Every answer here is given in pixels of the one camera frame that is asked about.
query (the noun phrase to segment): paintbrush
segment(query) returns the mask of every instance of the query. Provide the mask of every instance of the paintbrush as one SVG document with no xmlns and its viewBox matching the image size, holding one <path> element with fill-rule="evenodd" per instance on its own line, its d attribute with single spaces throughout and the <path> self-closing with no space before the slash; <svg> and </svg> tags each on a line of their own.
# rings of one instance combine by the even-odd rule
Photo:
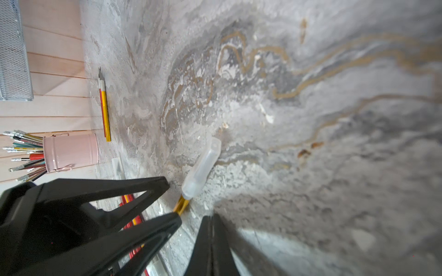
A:
<svg viewBox="0 0 442 276">
<path fill-rule="evenodd" d="M 42 173 L 43 171 L 46 171 L 46 168 L 41 168 L 39 170 L 35 170 L 35 171 L 31 172 L 30 174 L 25 174 L 24 176 L 17 178 L 16 181 L 28 181 L 29 179 Z"/>
<path fill-rule="evenodd" d="M 44 158 L 38 159 L 38 160 L 32 160 L 32 161 L 29 161 L 26 164 L 23 164 L 23 165 L 14 167 L 14 168 L 10 168 L 9 171 L 23 170 L 23 169 L 26 169 L 29 166 L 32 166 L 32 165 L 38 164 L 40 162 L 43 162 L 44 160 L 45 160 Z"/>
</svg>

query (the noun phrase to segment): pink metal container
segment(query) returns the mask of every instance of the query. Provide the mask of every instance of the pink metal container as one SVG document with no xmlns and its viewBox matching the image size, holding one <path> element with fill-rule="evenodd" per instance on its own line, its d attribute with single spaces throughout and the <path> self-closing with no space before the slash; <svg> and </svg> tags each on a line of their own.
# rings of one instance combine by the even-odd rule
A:
<svg viewBox="0 0 442 276">
<path fill-rule="evenodd" d="M 48 173 L 98 163 L 98 144 L 94 133 L 44 137 L 43 151 Z"/>
</svg>

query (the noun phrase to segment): marble surface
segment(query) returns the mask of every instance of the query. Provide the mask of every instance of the marble surface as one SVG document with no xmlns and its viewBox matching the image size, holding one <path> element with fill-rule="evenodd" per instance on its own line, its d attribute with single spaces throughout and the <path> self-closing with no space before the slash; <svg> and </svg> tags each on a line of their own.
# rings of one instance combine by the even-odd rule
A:
<svg viewBox="0 0 442 276">
<path fill-rule="evenodd" d="M 440 275 L 423 241 L 442 228 L 441 13 L 440 0 L 82 1 L 99 178 L 114 157 L 126 178 L 165 176 L 144 215 L 168 213 L 222 140 L 160 252 L 170 275 L 214 211 L 252 275 Z"/>
</svg>

